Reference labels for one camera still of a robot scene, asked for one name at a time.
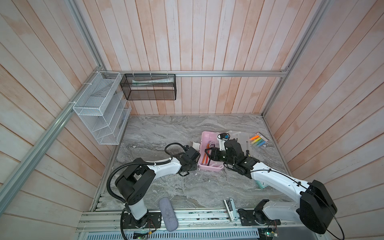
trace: black wire mesh basket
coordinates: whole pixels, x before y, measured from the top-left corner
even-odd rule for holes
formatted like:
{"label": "black wire mesh basket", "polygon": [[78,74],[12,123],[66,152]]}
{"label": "black wire mesh basket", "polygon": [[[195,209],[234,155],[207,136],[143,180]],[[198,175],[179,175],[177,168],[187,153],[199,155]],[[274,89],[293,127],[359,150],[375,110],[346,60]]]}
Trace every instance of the black wire mesh basket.
{"label": "black wire mesh basket", "polygon": [[127,100],[176,100],[175,74],[126,73],[120,86]]}

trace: pink pencil case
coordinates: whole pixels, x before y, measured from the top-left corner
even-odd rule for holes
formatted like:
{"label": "pink pencil case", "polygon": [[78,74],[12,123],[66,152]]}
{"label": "pink pencil case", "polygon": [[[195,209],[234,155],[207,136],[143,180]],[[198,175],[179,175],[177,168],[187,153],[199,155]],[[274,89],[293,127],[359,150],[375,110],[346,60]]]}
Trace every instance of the pink pencil case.
{"label": "pink pencil case", "polygon": [[200,146],[200,158],[199,158],[199,162],[198,162],[198,166],[200,169],[202,170],[208,170],[208,171],[212,171],[212,172],[220,172],[221,170],[223,170],[224,168],[224,165],[222,162],[215,162],[213,160],[210,161],[209,165],[205,165],[207,164],[207,161],[205,161],[204,165],[203,165],[203,157],[205,155],[205,149],[207,148],[207,144],[209,141],[212,141],[215,143],[215,147],[219,147],[218,146],[218,140],[217,140],[217,135],[219,135],[221,132],[208,132],[208,131],[204,131],[202,134],[201,134],[201,146]]}

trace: robotic arm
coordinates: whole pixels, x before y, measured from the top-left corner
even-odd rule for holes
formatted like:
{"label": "robotic arm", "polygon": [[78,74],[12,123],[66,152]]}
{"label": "robotic arm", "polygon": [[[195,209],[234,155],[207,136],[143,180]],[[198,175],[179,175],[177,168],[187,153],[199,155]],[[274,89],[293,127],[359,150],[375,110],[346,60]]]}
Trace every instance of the robotic arm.
{"label": "robotic arm", "polygon": [[[218,154],[211,154],[210,156],[214,156],[211,160],[221,161],[227,165],[227,168],[232,166],[229,168],[230,170],[250,179],[262,181],[294,200],[294,202],[262,200],[254,211],[257,223],[265,225],[276,219],[290,220],[302,222],[316,233],[325,233],[337,212],[325,186],[316,180],[308,183],[292,178],[249,156],[248,152],[244,155],[240,144],[235,139],[229,140],[229,137],[227,133],[218,135],[220,148],[212,149]],[[169,144],[165,148],[166,153],[168,153],[166,149],[173,144],[178,143]],[[110,181],[113,175],[125,165],[111,173],[107,181],[107,190],[113,197],[119,197],[118,199],[125,204],[137,227],[142,227],[147,222],[148,210],[142,198],[154,179],[176,173],[186,176],[189,174],[188,171],[196,170],[196,162],[200,154],[192,147],[182,147],[184,152],[174,156],[170,154],[168,159],[144,162],[141,158],[137,158],[133,162],[125,164],[127,168],[115,181],[115,185],[123,198],[110,191]]]}

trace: gray marble surface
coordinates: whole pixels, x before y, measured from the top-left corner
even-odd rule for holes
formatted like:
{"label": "gray marble surface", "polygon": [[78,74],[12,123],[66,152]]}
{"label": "gray marble surface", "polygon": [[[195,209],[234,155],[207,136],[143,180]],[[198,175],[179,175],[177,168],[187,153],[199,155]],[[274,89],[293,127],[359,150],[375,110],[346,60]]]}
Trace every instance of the gray marble surface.
{"label": "gray marble surface", "polygon": [[[200,142],[203,131],[227,132],[241,131],[255,134],[260,132],[268,139],[271,137],[261,116],[246,115],[187,115],[187,116],[130,116],[116,162],[113,169],[137,157],[145,161],[157,161],[169,156],[164,147],[171,142],[192,145]],[[175,146],[173,151],[180,152]],[[265,146],[250,148],[251,156],[266,165],[287,173],[277,149],[272,141]],[[115,193],[118,190],[111,182]],[[265,198],[273,201],[292,201],[286,195],[267,187],[260,189],[256,182],[227,169],[221,172],[196,170],[181,177],[177,174],[156,179],[144,196],[148,209],[158,209],[158,201],[168,197],[175,209],[185,208],[221,208],[223,199],[233,198],[236,207],[255,207]],[[120,210],[122,204],[105,193],[102,195],[98,210]]]}

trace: wood panel wall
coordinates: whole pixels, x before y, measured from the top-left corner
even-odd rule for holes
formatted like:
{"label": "wood panel wall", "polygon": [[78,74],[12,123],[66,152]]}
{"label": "wood panel wall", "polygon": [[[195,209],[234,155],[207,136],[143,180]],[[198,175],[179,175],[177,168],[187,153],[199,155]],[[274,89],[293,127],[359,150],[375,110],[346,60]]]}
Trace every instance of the wood panel wall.
{"label": "wood panel wall", "polygon": [[293,175],[327,187],[347,238],[384,236],[383,13],[383,0],[335,1],[266,115]]}
{"label": "wood panel wall", "polygon": [[[0,185],[96,65],[64,1],[0,1]],[[110,153],[73,116],[0,217],[0,239],[71,239]]]}
{"label": "wood panel wall", "polygon": [[[320,0],[77,0],[108,70],[285,69]],[[261,113],[279,78],[177,78],[132,114]]]}

